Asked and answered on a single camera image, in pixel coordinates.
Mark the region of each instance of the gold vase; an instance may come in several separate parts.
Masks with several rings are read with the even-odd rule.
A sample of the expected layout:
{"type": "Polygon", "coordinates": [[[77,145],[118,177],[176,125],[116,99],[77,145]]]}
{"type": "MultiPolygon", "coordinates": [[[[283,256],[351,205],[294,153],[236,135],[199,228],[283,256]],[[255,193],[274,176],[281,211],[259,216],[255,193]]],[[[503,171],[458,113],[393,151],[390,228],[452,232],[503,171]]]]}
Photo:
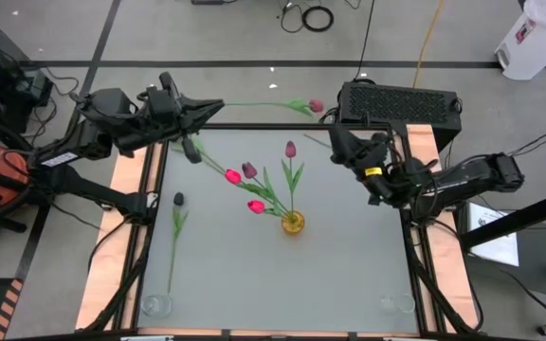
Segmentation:
{"type": "Polygon", "coordinates": [[[290,213],[294,216],[294,219],[291,220],[287,214],[284,214],[282,216],[282,228],[286,234],[296,236],[304,228],[304,217],[297,211],[292,211],[290,213]]]}

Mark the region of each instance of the white container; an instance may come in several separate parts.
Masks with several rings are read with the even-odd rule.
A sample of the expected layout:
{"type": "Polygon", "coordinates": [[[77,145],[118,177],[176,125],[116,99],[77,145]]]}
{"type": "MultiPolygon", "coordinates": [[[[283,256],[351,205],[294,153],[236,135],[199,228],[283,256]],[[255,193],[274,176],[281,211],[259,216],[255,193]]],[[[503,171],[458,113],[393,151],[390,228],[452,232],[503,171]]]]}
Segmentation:
{"type": "Polygon", "coordinates": [[[528,0],[524,12],[495,51],[511,80],[531,80],[546,66],[546,0],[528,0]]]}

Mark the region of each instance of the floor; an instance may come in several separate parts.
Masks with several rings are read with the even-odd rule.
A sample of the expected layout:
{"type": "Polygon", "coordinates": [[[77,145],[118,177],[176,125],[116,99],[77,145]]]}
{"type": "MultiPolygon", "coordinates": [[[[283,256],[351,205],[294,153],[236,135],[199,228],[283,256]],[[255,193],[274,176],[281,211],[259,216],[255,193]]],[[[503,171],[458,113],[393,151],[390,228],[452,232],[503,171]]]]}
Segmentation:
{"type": "MultiPolygon", "coordinates": [[[[341,84],[355,76],[371,1],[364,0],[359,10],[353,10],[342,1],[321,0],[335,15],[332,28],[296,34],[280,28],[276,1],[197,7],[189,0],[1,0],[0,27],[32,60],[45,61],[57,76],[78,78],[85,91],[120,87],[133,98],[157,83],[159,73],[169,71],[180,91],[191,98],[323,99],[326,107],[335,106],[341,84]]],[[[302,0],[298,3],[307,8],[302,0]]],[[[380,84],[411,86],[436,6],[436,0],[376,1],[364,57],[369,63],[360,73],[380,84]]],[[[454,142],[452,164],[476,153],[513,151],[546,132],[546,70],[531,81],[510,81],[487,63],[495,60],[494,49],[520,13],[517,0],[446,1],[425,55],[426,62],[439,63],[425,64],[418,86],[455,91],[464,102],[463,131],[454,142]]],[[[318,13],[309,19],[314,26],[325,25],[325,17],[318,13]]],[[[294,29],[297,20],[292,10],[283,23],[294,29]]],[[[63,91],[73,85],[57,83],[63,91]]],[[[62,136],[66,129],[72,102],[53,99],[58,115],[38,144],[62,136]]],[[[275,108],[228,107],[212,121],[308,118],[275,108]]],[[[106,185],[114,162],[111,156],[98,162],[81,160],[75,167],[106,185]]],[[[484,195],[498,209],[520,208],[546,197],[546,145],[518,162],[526,175],[522,189],[484,195]]],[[[100,223],[100,208],[88,201],[66,195],[57,202],[100,223]]],[[[35,212],[28,208],[17,215],[32,223],[35,212]]],[[[72,332],[97,231],[53,210],[41,236],[39,231],[29,232],[0,233],[0,278],[14,276],[29,238],[38,241],[8,338],[72,332]]],[[[535,328],[546,323],[546,312],[519,287],[472,279],[482,301],[485,332],[537,338],[535,328]]]]}

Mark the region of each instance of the yellow label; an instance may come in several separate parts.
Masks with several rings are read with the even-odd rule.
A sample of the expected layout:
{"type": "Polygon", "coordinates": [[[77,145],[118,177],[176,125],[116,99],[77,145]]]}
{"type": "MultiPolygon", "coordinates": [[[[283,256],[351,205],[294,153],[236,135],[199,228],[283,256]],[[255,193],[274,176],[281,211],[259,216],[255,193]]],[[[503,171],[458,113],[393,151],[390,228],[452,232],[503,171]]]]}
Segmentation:
{"type": "Polygon", "coordinates": [[[383,170],[381,170],[380,167],[372,167],[372,168],[366,169],[366,176],[382,175],[382,174],[383,174],[383,170]]]}

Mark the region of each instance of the pink tulip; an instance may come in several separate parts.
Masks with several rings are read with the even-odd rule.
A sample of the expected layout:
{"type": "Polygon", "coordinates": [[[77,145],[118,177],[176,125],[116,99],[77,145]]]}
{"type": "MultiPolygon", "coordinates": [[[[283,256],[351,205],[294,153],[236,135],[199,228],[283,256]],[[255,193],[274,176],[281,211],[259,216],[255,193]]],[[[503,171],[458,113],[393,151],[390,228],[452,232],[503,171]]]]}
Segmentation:
{"type": "Polygon", "coordinates": [[[247,208],[256,214],[261,214],[264,212],[264,203],[260,200],[252,200],[247,202],[247,208]]]}
{"type": "Polygon", "coordinates": [[[235,170],[227,170],[225,178],[233,185],[237,185],[242,182],[242,175],[235,170]]]}
{"type": "Polygon", "coordinates": [[[296,156],[296,146],[294,145],[294,142],[288,141],[285,145],[285,156],[289,158],[296,156]]]}
{"type": "Polygon", "coordinates": [[[309,109],[314,113],[322,113],[324,110],[323,101],[321,99],[309,100],[309,109]]]}
{"type": "Polygon", "coordinates": [[[244,176],[247,179],[251,179],[258,174],[254,166],[252,166],[252,164],[249,162],[242,164],[242,171],[244,171],[244,176]]]}

